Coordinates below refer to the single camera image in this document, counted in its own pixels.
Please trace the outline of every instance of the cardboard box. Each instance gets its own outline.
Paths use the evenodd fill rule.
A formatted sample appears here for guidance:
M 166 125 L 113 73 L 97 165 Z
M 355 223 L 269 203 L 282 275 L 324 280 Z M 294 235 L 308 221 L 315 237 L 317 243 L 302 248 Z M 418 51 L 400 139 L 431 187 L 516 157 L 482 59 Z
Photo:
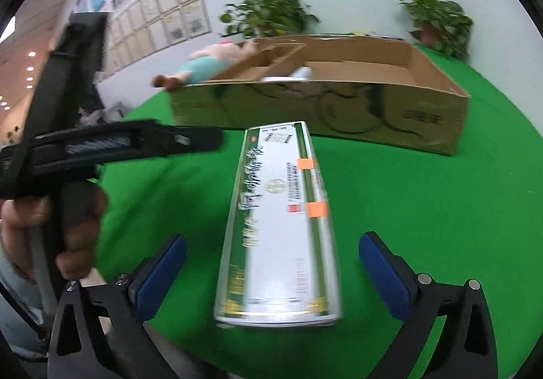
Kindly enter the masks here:
M 219 72 L 202 84 L 257 82 L 263 77 L 288 76 L 305 62 L 303 43 L 272 44 L 248 59 Z
M 254 327 L 330 324 L 341 302 L 332 222 L 303 121 L 245 131 L 214 315 Z
M 304 120 L 311 134 L 454 153 L 470 96 L 410 43 L 361 36 L 256 42 L 263 50 L 303 43 L 310 80 L 180 88 L 170 94 L 178 125 L 246 129 Z

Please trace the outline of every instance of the green table cover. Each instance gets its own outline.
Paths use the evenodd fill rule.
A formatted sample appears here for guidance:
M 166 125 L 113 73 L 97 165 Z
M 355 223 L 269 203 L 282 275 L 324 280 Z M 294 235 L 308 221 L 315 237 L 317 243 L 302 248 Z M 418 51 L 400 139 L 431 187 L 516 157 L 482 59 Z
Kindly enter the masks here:
M 400 322 L 358 259 L 375 230 L 415 272 L 443 283 L 478 279 L 498 346 L 499 376 L 515 373 L 543 330 L 543 139 L 496 88 L 463 62 L 425 50 L 472 95 L 457 154 L 445 157 L 362 141 L 314 137 L 336 232 L 344 317 L 321 328 L 219 328 L 213 303 L 243 139 L 226 131 L 214 153 L 107 165 L 110 209 L 98 268 L 131 272 L 172 233 L 188 260 L 153 326 L 181 348 L 246 379 L 365 377 Z M 128 119 L 173 122 L 161 92 Z M 443 318 L 411 377 L 430 359 Z

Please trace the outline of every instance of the ceiling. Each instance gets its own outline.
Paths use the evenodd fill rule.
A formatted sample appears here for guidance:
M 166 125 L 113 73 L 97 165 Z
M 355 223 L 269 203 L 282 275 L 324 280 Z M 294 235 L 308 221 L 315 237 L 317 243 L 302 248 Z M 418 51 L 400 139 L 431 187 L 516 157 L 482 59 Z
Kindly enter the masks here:
M 0 43 L 0 95 L 14 108 L 34 88 L 47 60 L 50 42 L 66 0 L 25 0 L 16 16 L 15 32 Z M 28 53 L 36 52 L 35 57 Z M 0 124 L 9 111 L 0 107 Z

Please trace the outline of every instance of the sleeve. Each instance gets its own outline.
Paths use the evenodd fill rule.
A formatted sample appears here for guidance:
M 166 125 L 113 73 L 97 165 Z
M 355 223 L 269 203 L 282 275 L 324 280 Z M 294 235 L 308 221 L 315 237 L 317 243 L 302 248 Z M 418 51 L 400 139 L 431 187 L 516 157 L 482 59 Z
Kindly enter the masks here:
M 0 220 L 0 282 L 38 324 L 43 324 L 44 312 L 38 286 L 35 282 L 23 278 L 8 259 L 2 246 L 1 229 Z M 2 295 L 0 295 L 0 331 L 11 349 L 18 355 L 37 357 L 47 354 L 39 347 L 36 333 L 11 308 Z

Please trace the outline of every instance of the pink plush toy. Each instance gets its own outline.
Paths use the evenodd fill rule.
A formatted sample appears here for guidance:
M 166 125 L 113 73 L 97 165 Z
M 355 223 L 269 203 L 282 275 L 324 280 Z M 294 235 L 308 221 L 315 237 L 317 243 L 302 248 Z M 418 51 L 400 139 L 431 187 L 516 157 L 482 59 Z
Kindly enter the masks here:
M 206 46 L 203 50 L 191 54 L 173 76 L 160 74 L 153 79 L 155 88 L 165 88 L 172 92 L 183 85 L 194 85 L 210 79 L 230 65 L 250 57 L 258 51 L 256 44 L 249 40 L 243 47 L 229 40 Z

